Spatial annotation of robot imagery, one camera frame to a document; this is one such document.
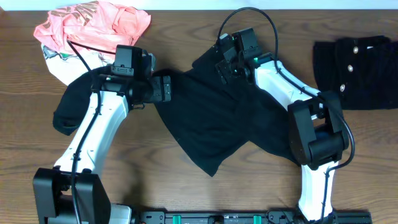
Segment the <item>black t-shirt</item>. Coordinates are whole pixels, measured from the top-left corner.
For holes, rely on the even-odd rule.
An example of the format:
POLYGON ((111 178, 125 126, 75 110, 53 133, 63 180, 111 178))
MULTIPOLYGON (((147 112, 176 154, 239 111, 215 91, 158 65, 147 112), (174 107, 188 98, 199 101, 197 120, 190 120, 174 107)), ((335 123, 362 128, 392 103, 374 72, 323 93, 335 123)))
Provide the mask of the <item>black t-shirt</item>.
POLYGON ((289 146, 285 108, 246 80, 222 84, 215 69, 222 59, 222 53, 210 47, 192 63, 191 70, 164 68, 154 73, 171 78, 172 99, 155 107, 172 136, 210 176, 248 141, 296 162, 289 146))

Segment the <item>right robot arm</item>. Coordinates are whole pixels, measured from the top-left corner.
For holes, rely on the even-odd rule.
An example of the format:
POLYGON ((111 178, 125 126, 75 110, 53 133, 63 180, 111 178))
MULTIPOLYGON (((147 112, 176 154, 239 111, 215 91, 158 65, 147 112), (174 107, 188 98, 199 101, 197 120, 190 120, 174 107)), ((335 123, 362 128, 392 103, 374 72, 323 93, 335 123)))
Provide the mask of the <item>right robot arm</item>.
POLYGON ((348 148, 340 102, 300 81, 272 53, 264 53, 252 28, 217 37, 223 59, 215 68, 224 84, 238 78, 268 93, 288 113, 289 146, 301 165, 300 216, 295 223, 334 223, 333 176, 348 148))

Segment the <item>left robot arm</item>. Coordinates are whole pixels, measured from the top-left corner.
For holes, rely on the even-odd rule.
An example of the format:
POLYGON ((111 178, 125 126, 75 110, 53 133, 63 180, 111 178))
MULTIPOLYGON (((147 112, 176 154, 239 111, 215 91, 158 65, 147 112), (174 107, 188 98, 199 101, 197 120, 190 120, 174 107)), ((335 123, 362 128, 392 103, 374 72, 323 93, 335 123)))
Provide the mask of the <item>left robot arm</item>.
POLYGON ((170 101, 170 77, 155 76, 156 59, 139 47, 118 45, 106 70, 91 70, 90 99, 69 147, 51 169, 33 178, 40 223, 139 223, 128 205, 111 203, 101 182, 114 135, 131 110, 170 101))

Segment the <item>pink crumpled shirt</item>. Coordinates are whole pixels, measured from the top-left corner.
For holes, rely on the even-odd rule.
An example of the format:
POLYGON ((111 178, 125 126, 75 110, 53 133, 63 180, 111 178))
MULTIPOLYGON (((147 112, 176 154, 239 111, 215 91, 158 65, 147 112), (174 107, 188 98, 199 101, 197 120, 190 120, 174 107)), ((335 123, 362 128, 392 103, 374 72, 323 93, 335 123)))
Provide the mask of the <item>pink crumpled shirt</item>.
POLYGON ((151 15, 131 6, 92 1, 48 12, 34 37, 46 47, 72 54, 68 41, 114 52, 117 45, 135 45, 146 31, 151 15))

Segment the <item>black garment under pile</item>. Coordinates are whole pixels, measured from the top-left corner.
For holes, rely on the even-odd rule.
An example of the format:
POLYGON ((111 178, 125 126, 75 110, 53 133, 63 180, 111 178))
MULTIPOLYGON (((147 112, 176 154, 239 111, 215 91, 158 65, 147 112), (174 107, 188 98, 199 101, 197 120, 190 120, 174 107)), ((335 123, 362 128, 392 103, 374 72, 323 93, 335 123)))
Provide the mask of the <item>black garment under pile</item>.
POLYGON ((53 127, 58 132, 69 136, 80 126, 90 104, 93 77, 110 73, 110 66, 99 67, 82 74, 68 85, 53 113, 53 127))

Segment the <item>white printed shirt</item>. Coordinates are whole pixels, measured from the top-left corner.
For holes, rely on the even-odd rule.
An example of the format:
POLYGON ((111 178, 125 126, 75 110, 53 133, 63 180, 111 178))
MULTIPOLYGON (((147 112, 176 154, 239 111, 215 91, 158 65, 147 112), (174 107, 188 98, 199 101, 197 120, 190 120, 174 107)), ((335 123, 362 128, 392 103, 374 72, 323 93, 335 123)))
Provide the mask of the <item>white printed shirt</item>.
MULTIPOLYGON (((88 71, 75 54, 56 52, 44 44, 41 44, 41 49, 49 72, 65 85, 69 85, 88 71)), ((81 56, 91 69, 103 67, 114 62, 113 55, 92 50, 82 51, 81 56)))

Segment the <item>black cardigan with gold buttons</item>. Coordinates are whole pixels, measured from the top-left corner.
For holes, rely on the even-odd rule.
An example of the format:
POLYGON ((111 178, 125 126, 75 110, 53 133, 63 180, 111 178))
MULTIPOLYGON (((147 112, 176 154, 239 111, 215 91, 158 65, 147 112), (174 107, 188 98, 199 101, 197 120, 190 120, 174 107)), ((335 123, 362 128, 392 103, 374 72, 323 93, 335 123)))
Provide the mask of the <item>black cardigan with gold buttons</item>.
POLYGON ((334 91, 344 110, 397 108, 397 42, 379 35, 318 41, 313 72, 320 91, 334 91))

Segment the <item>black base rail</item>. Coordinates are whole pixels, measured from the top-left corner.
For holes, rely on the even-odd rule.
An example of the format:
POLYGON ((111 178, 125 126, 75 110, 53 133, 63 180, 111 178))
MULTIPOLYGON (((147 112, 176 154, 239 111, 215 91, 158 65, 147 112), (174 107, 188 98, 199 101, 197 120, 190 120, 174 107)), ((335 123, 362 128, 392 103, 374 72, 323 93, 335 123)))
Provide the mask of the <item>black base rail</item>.
POLYGON ((166 210, 135 211, 130 224, 372 224, 369 212, 333 211, 325 218, 307 220, 297 209, 274 208, 249 212, 168 212, 166 210))

